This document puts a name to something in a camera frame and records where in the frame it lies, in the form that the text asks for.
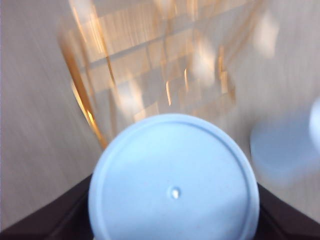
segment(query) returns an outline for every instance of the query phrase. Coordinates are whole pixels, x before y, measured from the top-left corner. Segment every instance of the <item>round lid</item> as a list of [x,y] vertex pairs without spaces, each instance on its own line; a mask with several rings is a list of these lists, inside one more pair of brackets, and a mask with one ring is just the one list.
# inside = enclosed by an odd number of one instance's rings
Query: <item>round lid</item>
[[158,115],[124,130],[89,188],[97,240],[244,240],[258,216],[244,153],[222,130],[188,115]]

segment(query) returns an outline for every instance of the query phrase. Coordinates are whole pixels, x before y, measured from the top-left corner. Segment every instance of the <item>blurry background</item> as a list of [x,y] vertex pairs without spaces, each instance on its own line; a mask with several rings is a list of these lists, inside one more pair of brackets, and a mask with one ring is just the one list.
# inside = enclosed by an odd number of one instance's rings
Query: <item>blurry background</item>
[[[319,96],[318,1],[99,0],[94,4],[92,22],[99,19],[105,43],[99,42],[93,27],[98,54],[92,51],[94,46],[90,46],[86,30],[82,32],[79,27],[87,12],[82,15],[76,1],[1,2],[1,229],[88,176],[102,152],[101,141],[87,123],[90,114],[84,115],[75,99],[68,50],[74,53],[107,141],[142,117],[186,112],[223,129],[250,160],[249,136],[257,121],[304,108]],[[159,16],[149,19],[148,13]],[[81,48],[77,46],[81,44],[89,54],[87,64],[78,57]],[[104,70],[99,68],[101,61]],[[195,77],[187,85],[189,68]],[[223,72],[227,72],[227,88]],[[88,75],[92,76],[92,92]],[[128,91],[118,93],[124,99],[121,103],[138,99],[139,105],[135,110],[123,109],[113,93],[114,105],[125,116],[112,121],[107,119],[112,107],[108,113],[101,111],[110,98],[100,93],[113,90],[113,78],[119,84],[131,83]],[[156,79],[157,83],[145,82]],[[180,91],[176,95],[174,90],[170,92],[178,80],[182,80],[179,89],[186,92],[203,84],[218,90],[215,95],[221,97],[231,89],[231,101],[226,104],[217,97],[209,105],[203,103],[205,107],[183,108],[189,104],[187,98],[181,101]],[[147,96],[136,94],[137,89],[148,92]],[[153,99],[157,93],[161,93],[159,98]],[[190,98],[192,103],[197,96],[205,96],[203,91],[195,93]],[[302,170],[295,181],[285,184],[262,180],[259,175],[257,179],[276,196],[320,222],[320,161],[318,165],[313,172]]]

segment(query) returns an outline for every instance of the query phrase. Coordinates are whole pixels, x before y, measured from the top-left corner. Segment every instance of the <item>wooden floor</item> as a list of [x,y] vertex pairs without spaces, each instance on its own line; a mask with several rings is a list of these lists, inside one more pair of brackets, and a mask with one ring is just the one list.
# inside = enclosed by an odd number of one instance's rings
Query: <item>wooden floor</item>
[[[70,14],[67,0],[1,2],[1,229],[88,176],[102,152],[57,42],[57,24]],[[230,69],[235,106],[213,121],[249,159],[255,122],[303,108],[320,95],[320,3],[271,0],[263,14],[272,18],[264,37],[274,35],[274,45],[263,52],[248,40],[234,60],[241,64]],[[319,168],[286,185],[257,179],[320,222]]]

